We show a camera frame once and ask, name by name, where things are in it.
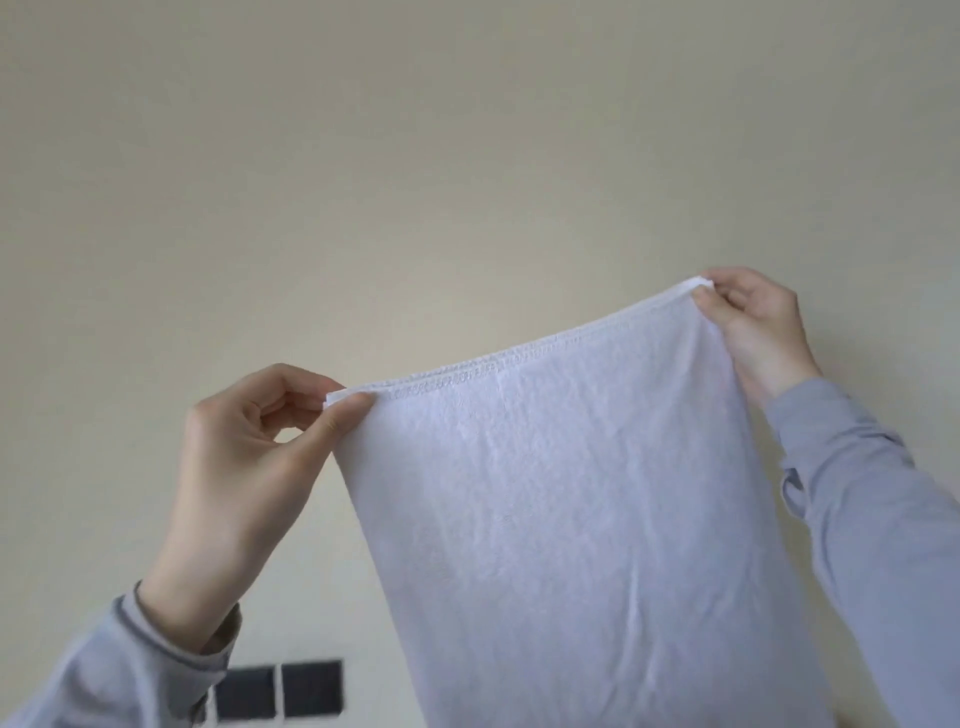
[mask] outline left hand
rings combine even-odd
[[[373,406],[343,385],[275,364],[187,416],[170,530],[137,596],[171,642],[197,652],[250,588],[306,504],[324,461]],[[303,433],[274,441],[284,427]]]

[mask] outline towel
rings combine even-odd
[[[833,725],[700,284],[329,396],[428,725]]]

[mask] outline sleeve cuff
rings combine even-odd
[[[857,409],[854,402],[839,386],[817,377],[801,382],[793,389],[789,389],[779,397],[767,402],[763,414],[773,428],[780,444],[786,448],[783,435],[789,435],[791,425],[797,421],[808,421],[812,413],[826,408],[833,419],[845,420],[850,416],[856,419]]]
[[[183,665],[200,670],[227,669],[230,653],[233,651],[233,645],[243,621],[240,616],[240,605],[234,605],[224,621],[217,627],[217,631],[213,633],[209,642],[204,646],[202,653],[195,654],[177,647],[150,624],[146,615],[143,614],[143,610],[140,609],[136,587],[120,597],[116,608],[124,621],[151,647]]]

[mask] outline long-sleeve shirt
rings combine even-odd
[[[960,725],[960,505],[918,471],[902,440],[824,379],[773,400],[783,496],[806,521],[814,570],[904,728]],[[144,618],[135,593],[70,650],[6,725],[186,726],[223,678],[219,651],[191,655]]]

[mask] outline beige wall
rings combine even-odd
[[[399,376],[748,263],[955,477],[958,32],[952,0],[3,0],[0,714],[149,564],[189,403],[274,360]],[[838,705],[891,725],[811,604]],[[335,469],[245,606],[238,663],[343,656],[338,725],[420,724]]]

